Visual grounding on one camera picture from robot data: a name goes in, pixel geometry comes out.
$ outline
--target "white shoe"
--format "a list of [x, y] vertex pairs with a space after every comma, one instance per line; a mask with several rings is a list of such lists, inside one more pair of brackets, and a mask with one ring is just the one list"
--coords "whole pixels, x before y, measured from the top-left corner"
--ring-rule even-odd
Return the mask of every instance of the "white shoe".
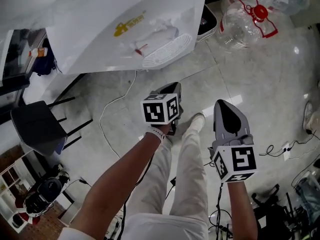
[[204, 127], [205, 122], [206, 122], [206, 118], [205, 118], [204, 114], [197, 113], [191, 119], [191, 124], [190, 124], [188, 130], [196, 130], [199, 133], [201, 131], [201, 129]]
[[312, 107], [312, 104], [310, 101], [308, 101], [306, 104], [305, 104], [305, 108], [304, 108], [304, 114], [303, 114], [303, 124], [302, 124], [302, 127], [303, 129], [306, 131], [306, 130], [309, 130], [308, 129], [308, 123], [311, 119], [311, 116], [313, 114], [314, 110], [313, 110], [313, 107]]

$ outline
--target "white box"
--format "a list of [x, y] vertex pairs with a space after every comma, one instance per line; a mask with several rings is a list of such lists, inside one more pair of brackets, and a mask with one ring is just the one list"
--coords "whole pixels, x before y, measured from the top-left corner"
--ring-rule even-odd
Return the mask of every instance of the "white box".
[[179, 116], [178, 95], [150, 94], [141, 101], [143, 120], [151, 125], [168, 125]]
[[258, 171], [253, 147], [218, 146], [212, 161], [222, 183], [245, 181]]

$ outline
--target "person's leg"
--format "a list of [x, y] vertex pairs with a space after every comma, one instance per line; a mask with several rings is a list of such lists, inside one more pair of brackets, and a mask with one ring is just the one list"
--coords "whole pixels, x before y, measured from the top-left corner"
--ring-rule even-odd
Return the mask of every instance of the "person's leg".
[[162, 214], [171, 169], [171, 145], [165, 138], [154, 153], [149, 170], [128, 201], [127, 217], [140, 213]]
[[197, 114], [182, 136], [171, 215], [208, 222], [208, 195], [199, 132], [205, 117]]

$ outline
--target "tiled floor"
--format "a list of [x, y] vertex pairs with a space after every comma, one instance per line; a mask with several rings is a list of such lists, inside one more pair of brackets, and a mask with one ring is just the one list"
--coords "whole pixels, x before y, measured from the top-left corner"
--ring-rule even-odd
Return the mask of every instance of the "tiled floor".
[[[215, 139], [212, 114], [213, 105], [218, 99], [231, 100], [247, 116], [256, 152], [265, 153], [271, 144], [277, 151], [285, 142], [308, 138], [302, 130], [303, 112], [307, 100], [311, 100], [316, 107], [319, 104], [319, 56], [320, 37], [313, 29], [288, 30], [265, 45], [232, 53], [221, 49], [212, 36], [198, 43], [191, 54], [166, 68], [139, 71], [127, 97], [106, 109], [101, 125], [112, 147], [123, 156], [144, 134], [140, 101], [150, 91], [179, 81], [184, 109], [180, 123], [202, 110], [208, 115], [200, 133], [203, 163], [210, 161], [207, 147]], [[68, 118], [61, 123], [66, 131], [91, 117], [94, 120], [80, 131], [82, 139], [58, 157], [72, 180], [83, 177], [93, 184], [117, 161], [117, 156], [104, 140], [98, 121], [104, 106], [126, 93], [134, 75], [133, 71], [87, 74], [68, 93], [68, 96], [76, 96], [77, 99], [54, 109], [57, 118], [64, 115]], [[176, 174], [179, 145], [178, 142], [172, 148], [170, 178]], [[297, 145], [292, 149], [291, 157], [298, 158], [318, 145], [316, 138], [306, 145]], [[257, 157], [259, 172], [246, 181], [248, 191], [264, 193], [279, 183], [282, 194], [289, 191], [294, 197], [290, 186], [292, 179], [318, 152], [314, 150], [300, 159], [287, 161], [282, 156]], [[220, 181], [214, 168], [206, 166], [205, 170], [209, 212], [213, 212]], [[84, 196], [88, 191], [86, 187], [77, 184], [69, 190], [75, 197]], [[164, 212], [168, 212], [173, 196], [169, 196]], [[222, 191], [220, 206], [230, 209], [226, 188]]]

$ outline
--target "chair leg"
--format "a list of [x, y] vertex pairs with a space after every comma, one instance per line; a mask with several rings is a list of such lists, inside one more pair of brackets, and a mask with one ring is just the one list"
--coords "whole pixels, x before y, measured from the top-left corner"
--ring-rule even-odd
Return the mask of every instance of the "chair leg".
[[66, 99], [62, 99], [62, 100], [59, 100], [57, 102], [54, 102], [54, 103], [51, 103], [48, 106], [48, 108], [51, 108], [53, 106], [56, 106], [56, 105], [59, 105], [59, 104], [62, 104], [62, 103], [65, 103], [65, 102], [69, 102], [69, 101], [73, 101], [76, 97], [71, 97], [71, 98], [66, 98]]
[[70, 141], [68, 144], [64, 145], [62, 150], [65, 150], [67, 147], [70, 147], [73, 143], [77, 142], [80, 139], [81, 139], [81, 136], [78, 138], [75, 138], [73, 141]]
[[63, 121], [65, 121], [65, 120], [67, 120], [66, 117], [65, 117], [65, 118], [61, 118], [61, 119], [58, 120], [58, 123], [63, 122]]
[[77, 128], [73, 129], [72, 131], [70, 131], [69, 133], [67, 133], [67, 136], [70, 137], [72, 134], [76, 133], [77, 131], [79, 131], [80, 129], [82, 129], [83, 127], [87, 126], [88, 124], [90, 124], [93, 121], [93, 119], [90, 119], [89, 121], [81, 124], [80, 126], [78, 126]]

